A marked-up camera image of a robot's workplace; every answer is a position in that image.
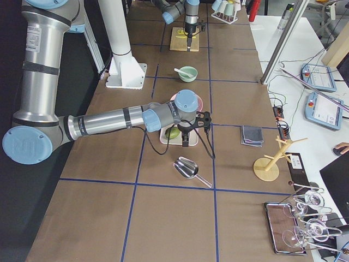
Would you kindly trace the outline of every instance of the green object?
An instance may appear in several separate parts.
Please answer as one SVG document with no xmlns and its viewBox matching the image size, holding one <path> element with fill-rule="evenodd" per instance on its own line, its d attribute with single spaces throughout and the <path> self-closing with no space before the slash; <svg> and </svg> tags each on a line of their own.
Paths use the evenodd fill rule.
<svg viewBox="0 0 349 262">
<path fill-rule="evenodd" d="M 196 77 L 197 77 L 197 74 L 198 74 L 197 70 L 194 67 L 182 67 L 180 70 L 184 71 L 184 72 L 187 72 L 189 74 L 192 74 L 194 76 L 193 78 L 190 78 L 187 75 L 184 75 L 182 73 L 178 73 L 179 78 L 182 81 L 184 81 L 184 82 L 192 82 L 192 81 L 194 81 L 196 79 Z"/>
<path fill-rule="evenodd" d="M 165 137 L 168 139 L 170 136 L 170 140 L 176 138 L 177 136 L 179 136 L 179 134 L 180 134 L 180 131 L 178 127 L 172 127 L 172 129 L 170 127 L 170 128 L 167 128 L 165 131 Z"/>
</svg>

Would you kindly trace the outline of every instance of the computer monitor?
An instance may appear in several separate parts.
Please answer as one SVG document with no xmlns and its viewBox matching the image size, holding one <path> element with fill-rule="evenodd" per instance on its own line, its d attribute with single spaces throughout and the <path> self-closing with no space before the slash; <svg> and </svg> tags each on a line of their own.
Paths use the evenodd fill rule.
<svg viewBox="0 0 349 262">
<path fill-rule="evenodd" d="M 349 152 L 320 170 L 333 201 L 349 224 Z"/>
</svg>

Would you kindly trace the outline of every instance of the black clamp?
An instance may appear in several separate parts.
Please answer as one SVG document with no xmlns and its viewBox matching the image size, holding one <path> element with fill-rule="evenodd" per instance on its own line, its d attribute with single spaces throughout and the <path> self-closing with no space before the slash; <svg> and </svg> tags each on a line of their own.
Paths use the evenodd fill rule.
<svg viewBox="0 0 349 262">
<path fill-rule="evenodd" d="M 209 112 L 197 112 L 197 116 L 195 119 L 195 122 L 191 124 L 189 121 L 183 121 L 184 123 L 189 123 L 188 127 L 183 127 L 180 124 L 177 125 L 179 131 L 182 132 L 182 146 L 188 147 L 189 146 L 189 133 L 196 129 L 196 128 L 204 128 L 204 131 L 206 134 L 211 129 L 211 116 Z"/>
</svg>

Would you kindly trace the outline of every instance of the folded napkin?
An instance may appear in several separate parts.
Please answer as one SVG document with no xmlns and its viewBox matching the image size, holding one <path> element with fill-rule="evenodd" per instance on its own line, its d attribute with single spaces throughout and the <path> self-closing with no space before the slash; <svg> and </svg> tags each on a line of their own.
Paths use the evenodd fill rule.
<svg viewBox="0 0 349 262">
<path fill-rule="evenodd" d="M 241 126 L 241 144 L 261 147 L 264 143 L 261 127 Z"/>
</svg>

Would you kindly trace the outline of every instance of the white pillar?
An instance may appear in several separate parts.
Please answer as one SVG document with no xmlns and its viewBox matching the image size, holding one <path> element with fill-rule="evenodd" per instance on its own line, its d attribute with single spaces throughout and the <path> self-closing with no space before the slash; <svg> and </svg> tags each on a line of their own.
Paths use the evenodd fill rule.
<svg viewBox="0 0 349 262">
<path fill-rule="evenodd" d="M 113 52 L 107 87 L 141 89 L 147 70 L 132 56 L 121 0 L 99 0 L 104 25 Z"/>
</svg>

